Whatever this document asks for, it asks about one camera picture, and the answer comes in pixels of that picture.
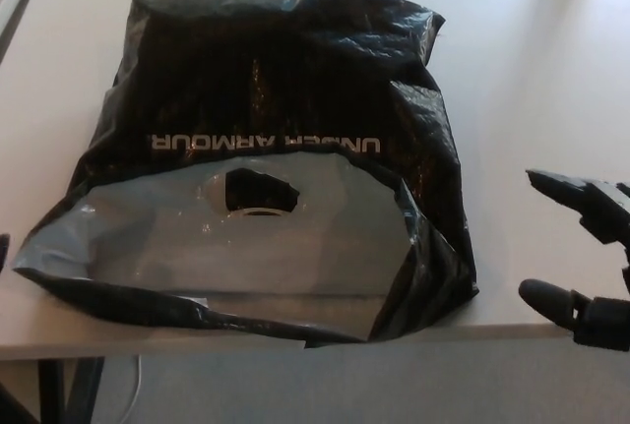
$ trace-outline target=table leg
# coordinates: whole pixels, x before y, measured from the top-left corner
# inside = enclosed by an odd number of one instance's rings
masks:
[[[63,360],[38,360],[39,420],[41,424],[63,424],[65,396]]]
[[[82,358],[77,363],[75,379],[66,406],[64,424],[88,424],[92,422],[104,363],[103,357]]]

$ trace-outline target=plastic bag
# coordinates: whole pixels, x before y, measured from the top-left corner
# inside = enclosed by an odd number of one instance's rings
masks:
[[[319,344],[433,324],[477,292],[425,67],[442,24],[403,0],[133,0],[91,146],[14,268],[127,324]]]

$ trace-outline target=gray floor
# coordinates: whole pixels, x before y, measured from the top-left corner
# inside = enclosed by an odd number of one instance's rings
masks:
[[[627,423],[630,355],[505,340],[143,357],[131,423]],[[131,357],[109,359],[93,423],[119,421]]]

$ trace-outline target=white table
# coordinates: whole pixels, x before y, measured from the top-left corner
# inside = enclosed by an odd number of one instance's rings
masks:
[[[463,166],[480,294],[411,339],[557,329],[518,297],[538,277],[623,297],[620,248],[529,186],[525,169],[630,180],[630,0],[412,0],[443,14],[430,70]],[[0,226],[12,256],[64,194],[122,53],[130,0],[31,0],[0,66]],[[192,351],[282,341],[148,330],[80,314],[5,269],[0,359]]]

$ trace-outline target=cable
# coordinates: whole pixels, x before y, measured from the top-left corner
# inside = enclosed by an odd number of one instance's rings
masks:
[[[127,419],[129,419],[129,416],[131,416],[131,411],[134,410],[134,406],[136,405],[136,401],[138,400],[138,395],[140,394],[140,387],[142,386],[142,357],[140,355],[136,355],[136,369],[138,370],[136,390],[134,391],[134,396],[131,398],[129,406],[127,406],[127,410],[123,414],[118,424],[125,424],[127,422]]]

